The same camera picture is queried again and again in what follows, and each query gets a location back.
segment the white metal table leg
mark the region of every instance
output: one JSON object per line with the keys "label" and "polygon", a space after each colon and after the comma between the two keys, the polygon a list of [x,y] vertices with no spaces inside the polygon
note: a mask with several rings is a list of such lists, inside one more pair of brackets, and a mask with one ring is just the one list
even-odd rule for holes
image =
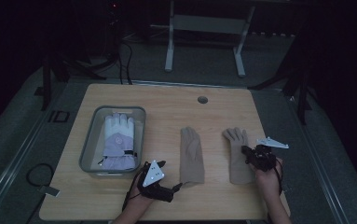
{"label": "white metal table leg", "polygon": [[169,26],[169,46],[167,47],[166,72],[172,71],[172,60],[174,58],[174,1],[170,1],[170,26]]}
{"label": "white metal table leg", "polygon": [[244,70],[244,65],[242,64],[241,51],[244,45],[245,37],[248,35],[248,29],[250,28],[253,14],[254,14],[254,7],[251,7],[247,20],[244,24],[244,27],[242,28],[242,32],[240,35],[240,43],[237,47],[233,48],[234,59],[236,60],[237,73],[239,77],[245,77],[245,70]]}

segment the person's arm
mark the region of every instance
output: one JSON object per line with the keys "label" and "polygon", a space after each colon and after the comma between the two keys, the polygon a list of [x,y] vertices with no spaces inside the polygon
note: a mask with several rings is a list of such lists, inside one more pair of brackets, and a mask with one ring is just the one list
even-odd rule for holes
{"label": "person's arm", "polygon": [[130,199],[125,207],[125,210],[114,220],[114,224],[134,224],[145,213],[146,209],[151,205],[153,199],[149,199],[140,194],[137,187],[132,188]]}
{"label": "person's arm", "polygon": [[[280,198],[280,184],[277,174],[274,170],[263,172],[255,169],[252,165],[256,176],[256,184],[259,187],[260,193],[265,200],[268,208],[268,215],[274,224],[291,224],[291,219],[286,212]],[[281,174],[281,166],[277,162],[277,171]]]}

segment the white desk frame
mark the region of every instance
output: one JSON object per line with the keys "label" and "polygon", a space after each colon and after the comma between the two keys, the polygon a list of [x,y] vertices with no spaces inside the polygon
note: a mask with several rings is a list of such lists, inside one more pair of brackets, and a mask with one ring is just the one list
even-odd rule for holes
{"label": "white desk frame", "polygon": [[240,35],[240,43],[233,48],[239,77],[245,77],[241,51],[244,45],[255,7],[251,7],[246,20],[174,15],[174,0],[170,1],[169,46],[167,48],[166,72],[172,71],[174,57],[174,30],[188,30]]}

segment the glove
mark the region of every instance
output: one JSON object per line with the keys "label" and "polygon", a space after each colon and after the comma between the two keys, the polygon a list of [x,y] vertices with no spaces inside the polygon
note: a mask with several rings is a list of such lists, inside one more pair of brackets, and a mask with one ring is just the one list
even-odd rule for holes
{"label": "glove", "polygon": [[127,170],[134,168],[134,119],[128,119],[126,114],[118,113],[107,116],[104,133],[103,169]]}
{"label": "glove", "polygon": [[254,181],[254,172],[245,163],[246,157],[241,153],[242,146],[248,146],[247,132],[239,128],[226,129],[223,136],[230,141],[230,182],[243,185]]}
{"label": "glove", "polygon": [[200,137],[190,127],[181,129],[181,183],[204,183],[204,162]]}

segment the dark background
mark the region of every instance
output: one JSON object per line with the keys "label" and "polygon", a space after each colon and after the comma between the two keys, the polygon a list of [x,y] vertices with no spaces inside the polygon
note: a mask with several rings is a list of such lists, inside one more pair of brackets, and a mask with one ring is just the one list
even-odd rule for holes
{"label": "dark background", "polygon": [[[191,2],[176,1],[177,10],[190,13],[195,9],[199,13],[203,8],[204,14],[240,15],[215,2],[205,1],[206,7],[194,7]],[[112,3],[118,8],[111,8]],[[310,86],[357,170],[357,1],[323,1],[322,6],[312,3],[259,4],[250,31],[296,35],[296,50],[284,63],[295,66],[311,61]],[[0,0],[0,115],[49,52],[62,52],[85,62],[95,54],[117,52],[117,45],[104,47],[97,39],[116,40],[126,23],[147,39],[149,24],[168,24],[168,8],[164,0]],[[105,36],[105,23],[117,20],[122,26]],[[307,58],[312,46],[317,46],[316,53]]]}

